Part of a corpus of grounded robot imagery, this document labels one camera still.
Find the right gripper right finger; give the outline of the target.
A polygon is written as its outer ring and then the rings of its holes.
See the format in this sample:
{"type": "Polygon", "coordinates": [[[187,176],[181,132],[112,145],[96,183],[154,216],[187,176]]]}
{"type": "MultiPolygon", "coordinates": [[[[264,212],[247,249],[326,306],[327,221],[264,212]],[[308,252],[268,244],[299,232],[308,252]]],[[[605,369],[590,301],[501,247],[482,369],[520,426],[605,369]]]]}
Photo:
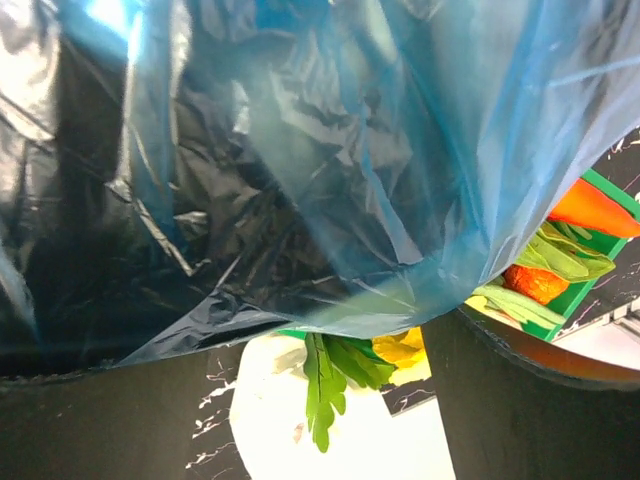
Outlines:
{"type": "Polygon", "coordinates": [[[638,371],[468,306],[422,335],[457,478],[638,478],[638,371]]]}

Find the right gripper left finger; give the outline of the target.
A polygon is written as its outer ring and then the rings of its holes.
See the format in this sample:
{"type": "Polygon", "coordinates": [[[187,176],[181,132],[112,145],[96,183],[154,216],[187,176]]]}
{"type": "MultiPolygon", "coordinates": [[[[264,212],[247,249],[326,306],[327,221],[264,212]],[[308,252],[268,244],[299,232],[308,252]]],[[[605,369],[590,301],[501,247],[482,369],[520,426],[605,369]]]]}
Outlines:
{"type": "Polygon", "coordinates": [[[229,422],[243,350],[2,383],[2,478],[248,478],[229,422]]]}

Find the detached blue trash bag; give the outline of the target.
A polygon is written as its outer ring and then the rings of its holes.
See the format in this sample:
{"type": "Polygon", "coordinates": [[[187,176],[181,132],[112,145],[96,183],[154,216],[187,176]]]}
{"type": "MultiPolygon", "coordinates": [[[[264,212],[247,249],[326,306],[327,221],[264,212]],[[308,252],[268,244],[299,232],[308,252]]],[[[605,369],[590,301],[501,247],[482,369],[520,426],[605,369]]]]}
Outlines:
{"type": "Polygon", "coordinates": [[[635,1],[5,1],[1,372],[407,329],[638,122],[635,1]]]}

